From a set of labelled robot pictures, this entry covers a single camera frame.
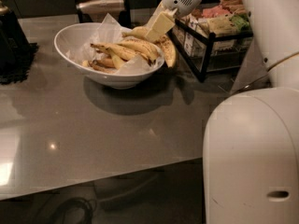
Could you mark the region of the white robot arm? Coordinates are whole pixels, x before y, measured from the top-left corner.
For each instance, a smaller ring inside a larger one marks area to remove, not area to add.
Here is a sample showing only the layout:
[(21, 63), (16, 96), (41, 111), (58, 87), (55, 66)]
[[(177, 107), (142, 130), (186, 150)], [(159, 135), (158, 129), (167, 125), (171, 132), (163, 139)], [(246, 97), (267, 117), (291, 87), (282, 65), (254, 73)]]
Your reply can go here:
[(299, 224), (299, 0), (242, 0), (271, 80), (206, 124), (206, 224)]

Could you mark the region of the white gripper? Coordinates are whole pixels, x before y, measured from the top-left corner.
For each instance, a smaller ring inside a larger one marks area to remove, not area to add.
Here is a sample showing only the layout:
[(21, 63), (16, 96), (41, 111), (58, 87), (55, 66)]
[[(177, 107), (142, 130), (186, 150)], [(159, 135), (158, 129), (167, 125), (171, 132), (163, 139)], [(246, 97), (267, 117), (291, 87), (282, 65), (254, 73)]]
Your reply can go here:
[(146, 24), (145, 38), (150, 42), (159, 40), (175, 25), (175, 15), (184, 17), (190, 14), (202, 0), (162, 0)]

